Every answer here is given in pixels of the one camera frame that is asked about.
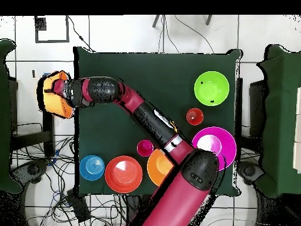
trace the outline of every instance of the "red bowl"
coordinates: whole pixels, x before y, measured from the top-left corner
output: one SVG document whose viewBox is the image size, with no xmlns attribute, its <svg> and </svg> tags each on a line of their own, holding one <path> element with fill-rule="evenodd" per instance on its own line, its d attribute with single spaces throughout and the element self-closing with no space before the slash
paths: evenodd
<svg viewBox="0 0 301 226">
<path fill-rule="evenodd" d="M 137 189 L 142 181 L 142 175 L 140 164 L 129 156 L 112 159 L 105 170 L 106 183 L 118 193 L 129 193 Z"/>
<path fill-rule="evenodd" d="M 202 123 L 204 115 L 199 108 L 192 108 L 187 112 L 186 119 L 191 125 L 199 125 Z"/>
</svg>

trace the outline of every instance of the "plastic cup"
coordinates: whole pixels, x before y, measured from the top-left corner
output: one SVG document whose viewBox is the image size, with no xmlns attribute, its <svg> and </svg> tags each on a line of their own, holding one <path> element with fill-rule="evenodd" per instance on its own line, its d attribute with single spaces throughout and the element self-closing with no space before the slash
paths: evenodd
<svg viewBox="0 0 301 226">
<path fill-rule="evenodd" d="M 186 119 L 191 125 L 199 125 L 202 123 L 204 115 L 199 108 L 192 108 L 187 112 Z"/>
<path fill-rule="evenodd" d="M 196 80 L 194 91 L 200 103 L 206 106 L 217 106 L 227 98 L 229 83 L 223 74 L 208 71 Z"/>
<path fill-rule="evenodd" d="M 153 153 L 153 144 L 148 139 L 144 139 L 138 143 L 137 152 L 143 157 L 148 157 Z"/>
</svg>

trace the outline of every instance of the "blue cup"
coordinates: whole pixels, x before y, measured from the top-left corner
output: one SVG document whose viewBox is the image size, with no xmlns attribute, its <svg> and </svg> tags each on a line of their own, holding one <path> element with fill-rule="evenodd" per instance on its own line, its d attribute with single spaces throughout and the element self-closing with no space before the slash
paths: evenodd
<svg viewBox="0 0 301 226">
<path fill-rule="evenodd" d="M 105 163 L 101 157 L 89 155 L 79 163 L 81 176 L 90 181 L 98 180 L 105 172 Z"/>
</svg>

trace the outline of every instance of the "black frame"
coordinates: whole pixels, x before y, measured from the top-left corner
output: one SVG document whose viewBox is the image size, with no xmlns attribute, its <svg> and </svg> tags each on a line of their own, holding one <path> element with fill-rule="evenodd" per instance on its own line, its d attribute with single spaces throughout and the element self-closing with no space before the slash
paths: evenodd
<svg viewBox="0 0 301 226">
<path fill-rule="evenodd" d="M 55 44 L 58 42 L 69 42 L 69 22 L 68 22 L 69 16 L 66 16 L 66 40 L 47 40 L 47 41 L 40 41 L 39 40 L 39 30 L 36 28 L 35 29 L 35 43 L 36 44 Z"/>
</svg>

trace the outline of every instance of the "power strip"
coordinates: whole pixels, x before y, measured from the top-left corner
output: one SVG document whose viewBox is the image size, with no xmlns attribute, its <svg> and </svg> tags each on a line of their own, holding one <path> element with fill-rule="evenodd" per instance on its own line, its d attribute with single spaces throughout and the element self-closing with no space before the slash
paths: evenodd
<svg viewBox="0 0 301 226">
<path fill-rule="evenodd" d="M 87 206 L 85 197 L 80 197 L 73 193 L 73 189 L 67 191 L 67 201 L 73 207 L 74 214 L 78 222 L 84 222 L 91 218 L 91 213 Z"/>
</svg>

